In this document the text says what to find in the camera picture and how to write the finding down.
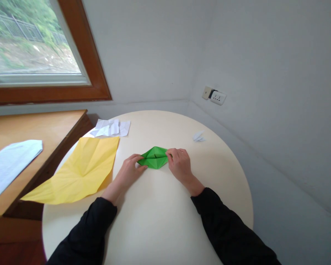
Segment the black sleeve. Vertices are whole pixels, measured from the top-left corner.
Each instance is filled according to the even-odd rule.
[[[275,252],[229,210],[213,190],[205,188],[191,200],[223,264],[280,264]]]
[[[98,197],[57,246],[47,265],[102,264],[104,237],[116,214],[117,208],[110,201]]]

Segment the window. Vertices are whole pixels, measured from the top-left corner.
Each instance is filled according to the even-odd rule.
[[[110,99],[82,0],[0,0],[0,104]]]

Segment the green origami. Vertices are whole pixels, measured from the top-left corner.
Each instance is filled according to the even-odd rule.
[[[165,148],[158,146],[152,147],[146,153],[141,155],[144,159],[139,160],[138,163],[142,166],[147,165],[149,168],[160,169],[168,162],[166,151],[167,149]]]

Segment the fence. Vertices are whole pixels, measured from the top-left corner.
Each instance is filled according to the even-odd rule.
[[[51,32],[57,45],[67,43],[63,34]],[[12,17],[0,15],[0,36],[11,35],[31,41],[44,42],[43,36],[36,25],[20,21]]]

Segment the yellow paper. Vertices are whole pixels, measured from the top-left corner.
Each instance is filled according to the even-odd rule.
[[[21,200],[61,204],[96,193],[113,167],[118,143],[119,137],[80,138],[59,171]]]

